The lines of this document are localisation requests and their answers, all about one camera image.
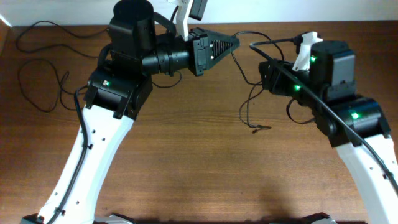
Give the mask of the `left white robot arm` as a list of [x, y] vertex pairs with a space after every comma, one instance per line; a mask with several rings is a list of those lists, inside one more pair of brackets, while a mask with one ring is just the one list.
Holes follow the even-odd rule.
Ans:
[[201, 76], [239, 47], [238, 38], [202, 28], [205, 1], [177, 1], [174, 20], [145, 0], [119, 1], [107, 28], [111, 42], [100, 52], [84, 97], [77, 106], [80, 129], [63, 172], [39, 213], [22, 223], [131, 223], [114, 214], [95, 216], [101, 187], [119, 145], [149, 97], [152, 76], [189, 69]]

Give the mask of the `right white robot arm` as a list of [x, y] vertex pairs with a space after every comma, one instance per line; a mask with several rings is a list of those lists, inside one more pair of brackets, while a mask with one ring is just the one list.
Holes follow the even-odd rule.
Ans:
[[308, 70], [258, 49], [262, 85], [311, 109], [313, 122], [348, 168], [371, 223], [397, 223], [397, 159], [391, 129], [379, 103], [356, 92], [355, 54], [346, 42], [312, 44]]

